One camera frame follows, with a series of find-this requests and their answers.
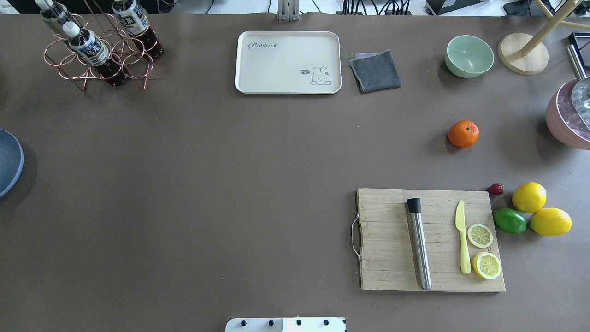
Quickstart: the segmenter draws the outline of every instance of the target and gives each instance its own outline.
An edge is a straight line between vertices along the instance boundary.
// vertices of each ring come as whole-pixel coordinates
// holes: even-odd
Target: lemon slice
[[[473,258],[473,269],[484,279],[496,279],[502,271],[502,265],[493,253],[480,252]]]
[[[467,229],[467,238],[472,245],[478,248],[487,248],[494,237],[491,230],[484,224],[472,224]]]

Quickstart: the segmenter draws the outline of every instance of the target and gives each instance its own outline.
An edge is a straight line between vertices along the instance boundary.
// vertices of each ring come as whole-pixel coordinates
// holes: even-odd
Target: white tray
[[[234,84],[243,93],[336,93],[340,40],[329,31],[245,31]]]

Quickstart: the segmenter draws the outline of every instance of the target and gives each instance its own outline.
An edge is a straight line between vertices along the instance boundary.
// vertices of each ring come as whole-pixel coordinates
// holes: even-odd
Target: pink pot
[[[572,148],[590,150],[590,130],[579,118],[571,101],[576,82],[577,80],[571,80],[565,83],[553,95],[547,105],[545,119],[549,131],[558,141]]]

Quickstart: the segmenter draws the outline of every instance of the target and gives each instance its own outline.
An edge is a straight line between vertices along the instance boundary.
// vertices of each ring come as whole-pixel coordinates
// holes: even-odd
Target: blue plate
[[[22,147],[17,138],[0,129],[0,197],[18,180],[23,160]]]

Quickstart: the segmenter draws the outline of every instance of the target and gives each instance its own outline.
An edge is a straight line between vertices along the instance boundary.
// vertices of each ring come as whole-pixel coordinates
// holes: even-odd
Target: rabbit cartoon
[[[330,85],[330,74],[328,74],[328,68],[326,67],[313,67],[312,85]]]

